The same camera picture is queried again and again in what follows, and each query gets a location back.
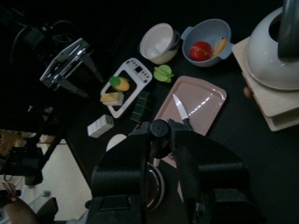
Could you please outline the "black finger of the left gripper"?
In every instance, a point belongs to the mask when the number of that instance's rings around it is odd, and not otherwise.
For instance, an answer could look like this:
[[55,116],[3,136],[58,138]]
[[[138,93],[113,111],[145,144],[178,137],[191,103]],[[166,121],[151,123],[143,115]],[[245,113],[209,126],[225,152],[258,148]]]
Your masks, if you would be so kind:
[[83,52],[81,53],[79,56],[81,56],[81,60],[82,60],[82,61],[85,62],[85,64],[87,65],[89,69],[90,69],[91,72],[95,74],[98,80],[99,80],[101,82],[103,82],[102,74],[101,74],[99,69],[98,69],[98,67],[97,67],[97,65],[95,65],[95,63],[94,63],[94,60],[93,60],[93,58],[90,57],[90,55],[87,54],[87,52],[83,51]]
[[69,80],[66,79],[61,79],[59,80],[59,85],[69,89],[74,94],[79,95],[83,98],[87,98],[90,95],[82,90],[79,89]]

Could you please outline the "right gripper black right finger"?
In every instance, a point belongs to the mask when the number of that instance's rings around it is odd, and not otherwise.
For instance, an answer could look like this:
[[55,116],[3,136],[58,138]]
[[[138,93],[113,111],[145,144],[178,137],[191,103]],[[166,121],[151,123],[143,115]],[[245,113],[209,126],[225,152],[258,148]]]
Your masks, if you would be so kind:
[[189,223],[265,224],[242,158],[189,126],[171,121],[170,127]]

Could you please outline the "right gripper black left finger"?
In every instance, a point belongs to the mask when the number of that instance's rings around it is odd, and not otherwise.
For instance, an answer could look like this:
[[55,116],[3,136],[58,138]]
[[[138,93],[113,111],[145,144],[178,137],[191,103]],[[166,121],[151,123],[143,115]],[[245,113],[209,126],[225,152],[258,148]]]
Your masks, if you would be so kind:
[[102,156],[93,173],[87,224],[145,224],[150,123]]

